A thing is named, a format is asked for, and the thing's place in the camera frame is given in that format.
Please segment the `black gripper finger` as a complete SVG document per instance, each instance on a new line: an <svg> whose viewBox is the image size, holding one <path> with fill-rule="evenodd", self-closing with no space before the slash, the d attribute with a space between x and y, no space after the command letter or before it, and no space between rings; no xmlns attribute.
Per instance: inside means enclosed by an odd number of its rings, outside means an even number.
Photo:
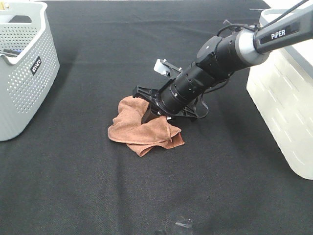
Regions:
<svg viewBox="0 0 313 235"><path fill-rule="evenodd" d="M141 123L145 124L148 123L149 121L155 119L157 117L157 114L152 106L152 104L149 104L147 107L147 110L145 111L142 119L141 119Z"/></svg>

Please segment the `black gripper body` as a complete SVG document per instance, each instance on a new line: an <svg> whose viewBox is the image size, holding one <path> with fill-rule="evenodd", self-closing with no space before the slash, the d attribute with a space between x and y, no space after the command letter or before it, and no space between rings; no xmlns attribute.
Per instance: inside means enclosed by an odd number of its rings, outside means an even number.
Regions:
<svg viewBox="0 0 313 235"><path fill-rule="evenodd" d="M167 120L175 120L176 118L190 118L196 119L196 114L190 110L187 106L185 106L181 111L177 114L170 114L165 110L165 107L161 105L161 102L158 99L159 90L144 88L140 86L136 86L133 89L133 98L142 98L148 102L148 104L152 104L155 112L156 118L159 116L165 116Z"/></svg>

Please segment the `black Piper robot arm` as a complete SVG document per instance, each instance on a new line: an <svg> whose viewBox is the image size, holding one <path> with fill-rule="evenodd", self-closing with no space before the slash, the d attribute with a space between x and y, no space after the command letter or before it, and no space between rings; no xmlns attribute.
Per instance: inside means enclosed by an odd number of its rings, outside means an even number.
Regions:
<svg viewBox="0 0 313 235"><path fill-rule="evenodd" d="M154 70L168 78L160 89L135 87L133 97L149 105L142 117L147 123L159 116L198 118L196 105L203 95L228 83L230 76L264 63L269 54L313 36L313 8L295 5L265 26L229 24L230 35L211 37L186 69L158 59Z"/></svg>

